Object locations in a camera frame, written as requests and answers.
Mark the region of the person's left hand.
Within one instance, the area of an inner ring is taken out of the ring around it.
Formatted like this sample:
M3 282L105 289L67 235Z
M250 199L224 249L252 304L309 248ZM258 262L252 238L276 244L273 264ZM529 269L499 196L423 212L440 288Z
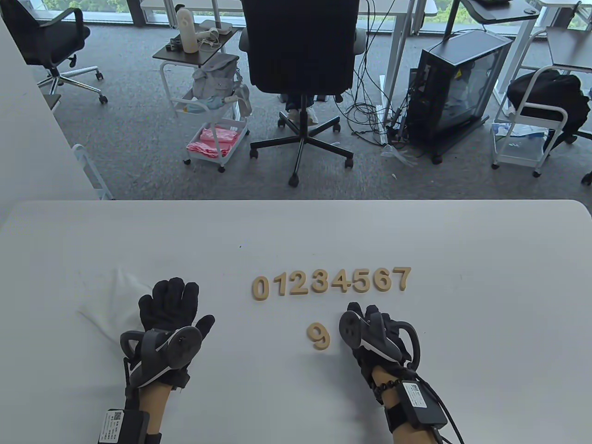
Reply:
M174 277L159 281L139 300L142 331L121 334L125 395L154 382L183 389L190 380L188 366L215 323L213 315L197 320L199 286Z

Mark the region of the person's right hand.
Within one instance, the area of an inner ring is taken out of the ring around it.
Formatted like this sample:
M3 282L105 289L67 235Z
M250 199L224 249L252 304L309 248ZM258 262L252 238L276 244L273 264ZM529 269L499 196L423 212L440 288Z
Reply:
M350 302L339 320L339 333L379 404L382 392L394 387L396 379L416 376L420 342L410 323L391 319L376 305L363 313L358 302Z

